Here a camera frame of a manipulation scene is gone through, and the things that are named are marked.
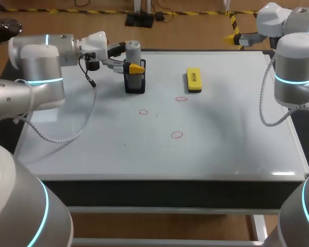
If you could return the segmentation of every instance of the yellow black caution tape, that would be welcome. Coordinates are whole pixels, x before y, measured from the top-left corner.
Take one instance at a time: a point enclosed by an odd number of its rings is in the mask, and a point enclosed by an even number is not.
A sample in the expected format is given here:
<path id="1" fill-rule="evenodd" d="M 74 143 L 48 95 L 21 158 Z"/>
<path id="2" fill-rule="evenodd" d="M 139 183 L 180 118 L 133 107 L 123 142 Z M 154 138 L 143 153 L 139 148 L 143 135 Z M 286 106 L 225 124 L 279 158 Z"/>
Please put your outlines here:
<path id="1" fill-rule="evenodd" d="M 239 45 L 239 40 L 242 37 L 242 34 L 232 34 L 223 38 L 224 42 L 229 45 Z"/>
<path id="2" fill-rule="evenodd" d="M 235 35 L 232 39 L 233 44 L 234 44 L 235 43 L 235 36 L 236 36 L 237 39 L 238 39 L 238 37 L 240 38 L 241 32 L 239 31 L 239 28 L 237 26 L 236 14 L 235 13 L 229 13 L 229 16 L 230 16 L 230 21 L 231 21 L 231 24 L 232 24 L 233 32 L 235 33 Z M 238 50 L 244 50 L 244 47 L 242 45 L 239 45 Z"/>
<path id="3" fill-rule="evenodd" d="M 47 13 L 82 13 L 82 14 L 128 14 L 133 13 L 133 11 L 116 11 L 116 10 L 76 10 L 76 9 L 7 9 L 0 8 L 0 12 L 47 12 Z M 211 15 L 211 14 L 256 14 L 256 11 L 157 11 L 155 13 L 162 13 L 164 15 Z"/>

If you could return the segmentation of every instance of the black cable on floor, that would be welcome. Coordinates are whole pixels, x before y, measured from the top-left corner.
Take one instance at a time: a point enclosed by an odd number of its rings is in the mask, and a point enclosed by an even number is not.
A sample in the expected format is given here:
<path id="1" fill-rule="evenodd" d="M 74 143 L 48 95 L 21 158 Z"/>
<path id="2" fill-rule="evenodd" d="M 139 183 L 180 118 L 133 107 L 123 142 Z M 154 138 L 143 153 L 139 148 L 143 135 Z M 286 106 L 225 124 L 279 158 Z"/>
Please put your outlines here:
<path id="1" fill-rule="evenodd" d="M 75 5 L 76 7 L 85 7 L 85 6 L 89 5 L 90 3 L 91 3 L 91 0 L 88 0 L 88 2 L 87 2 L 86 4 L 78 5 L 78 4 L 77 4 L 77 0 L 74 0 L 74 5 Z"/>
<path id="2" fill-rule="evenodd" d="M 174 11 L 173 11 L 171 8 L 169 8 L 169 7 L 163 7 L 163 6 L 161 6 L 161 5 L 159 4 L 159 1 L 158 1 L 158 0 L 156 0 L 156 3 L 159 5 L 160 8 L 162 8 L 162 9 L 169 9 L 169 10 L 171 11 L 171 19 L 170 19 L 169 21 L 167 21 L 167 22 L 163 21 L 163 23 L 171 22 L 171 21 L 173 20 L 173 18 L 174 18 Z"/>

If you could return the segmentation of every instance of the black object on floor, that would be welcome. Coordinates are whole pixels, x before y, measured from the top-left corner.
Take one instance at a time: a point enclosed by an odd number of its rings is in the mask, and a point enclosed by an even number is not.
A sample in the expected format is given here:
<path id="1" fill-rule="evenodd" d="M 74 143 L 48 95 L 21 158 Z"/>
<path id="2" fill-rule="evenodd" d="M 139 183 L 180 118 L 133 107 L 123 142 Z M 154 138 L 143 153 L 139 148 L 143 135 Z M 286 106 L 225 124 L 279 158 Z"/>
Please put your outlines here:
<path id="1" fill-rule="evenodd" d="M 153 24 L 153 14 L 141 11 L 140 13 L 129 13 L 125 21 L 125 26 L 151 28 Z"/>
<path id="2" fill-rule="evenodd" d="M 154 14 L 154 18 L 157 22 L 162 22 L 165 20 L 164 14 L 162 12 L 157 12 Z"/>

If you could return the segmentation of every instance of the black device on floor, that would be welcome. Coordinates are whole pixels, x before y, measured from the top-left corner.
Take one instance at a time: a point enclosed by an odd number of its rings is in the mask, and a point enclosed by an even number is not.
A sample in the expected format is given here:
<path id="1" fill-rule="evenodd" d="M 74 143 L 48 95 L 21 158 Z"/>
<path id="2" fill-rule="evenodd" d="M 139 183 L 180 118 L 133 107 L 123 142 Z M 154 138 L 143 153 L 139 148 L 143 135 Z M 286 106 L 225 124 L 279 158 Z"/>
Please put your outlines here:
<path id="1" fill-rule="evenodd" d="M 140 13 L 129 13 L 125 21 L 125 26 L 151 28 L 153 24 L 153 14 L 141 11 Z"/>

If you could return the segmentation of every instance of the metal table frame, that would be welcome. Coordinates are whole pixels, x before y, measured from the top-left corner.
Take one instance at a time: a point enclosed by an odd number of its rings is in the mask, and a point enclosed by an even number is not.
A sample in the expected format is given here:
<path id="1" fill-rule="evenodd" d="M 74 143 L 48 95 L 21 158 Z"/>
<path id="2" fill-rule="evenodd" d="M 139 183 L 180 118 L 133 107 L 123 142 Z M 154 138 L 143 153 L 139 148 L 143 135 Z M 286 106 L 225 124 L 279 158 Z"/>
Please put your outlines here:
<path id="1" fill-rule="evenodd" d="M 254 214 L 251 217 L 252 239 L 254 241 L 212 241 L 182 239 L 118 239 L 118 238 L 74 238 L 72 246 L 175 246 L 175 247 L 250 247 L 261 246 L 267 238 L 263 214 L 278 214 L 278 210 L 256 211 L 251 209 L 198 209 L 198 208 L 142 208 L 142 207 L 68 207 L 70 213 L 148 213 L 148 214 Z"/>

